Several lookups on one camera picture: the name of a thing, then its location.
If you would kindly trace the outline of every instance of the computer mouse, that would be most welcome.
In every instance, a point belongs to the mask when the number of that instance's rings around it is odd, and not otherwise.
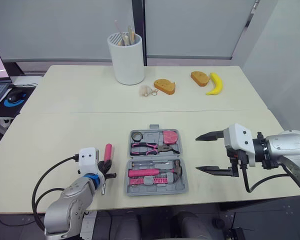
[[[8,103],[13,104],[21,100],[24,94],[25,93],[22,90],[11,90],[6,96],[6,99],[8,100]]]

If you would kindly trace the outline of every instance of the gray tool case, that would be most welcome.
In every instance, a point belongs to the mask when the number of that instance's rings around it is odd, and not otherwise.
[[[134,143],[156,143],[158,145],[164,145],[164,131],[173,131],[177,133],[178,140],[175,144],[170,145],[174,150],[179,151],[180,154],[173,151],[158,152],[156,155],[131,155],[132,147]],[[136,142],[132,139],[132,134],[140,132],[143,135],[141,141]],[[184,161],[180,158],[182,154],[181,140],[178,130],[176,129],[159,129],[159,125],[150,125],[150,129],[146,130],[133,130],[129,136],[129,155],[131,159],[127,162],[125,171],[124,185],[128,196],[146,196],[146,195],[166,195],[166,194],[182,194],[188,191],[188,180]],[[134,152],[146,152],[151,150],[144,146],[134,147]],[[174,182],[176,173],[163,172],[159,175],[152,176],[137,176],[129,177],[129,170],[143,170],[143,169],[159,169],[159,170],[171,170],[175,168],[175,161],[179,160],[182,169],[180,178]],[[143,179],[142,184],[130,184],[131,179]],[[158,183],[158,180],[165,179],[167,183]]]

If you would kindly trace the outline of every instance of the tool kit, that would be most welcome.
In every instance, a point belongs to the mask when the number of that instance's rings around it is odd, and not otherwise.
[[[188,190],[178,130],[160,129],[157,124],[133,130],[129,154],[125,171],[128,196],[182,194]]]

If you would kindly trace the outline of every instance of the pink screwdriver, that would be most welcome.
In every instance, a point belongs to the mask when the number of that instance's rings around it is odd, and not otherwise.
[[[104,159],[103,159],[104,162],[111,160],[111,154],[112,154],[112,145],[110,143],[108,143],[107,145],[105,145]],[[101,190],[102,195],[104,195],[105,193],[106,193],[106,182],[103,183],[102,190]]]

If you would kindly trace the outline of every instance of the hammer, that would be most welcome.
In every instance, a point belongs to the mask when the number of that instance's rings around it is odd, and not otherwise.
[[[180,166],[180,160],[174,160],[175,168],[169,170],[160,170],[157,168],[152,169],[141,169],[141,170],[129,170],[128,177],[144,177],[144,176],[155,176],[163,173],[174,173],[176,177],[174,178],[174,183],[179,180],[182,175],[182,168]]]

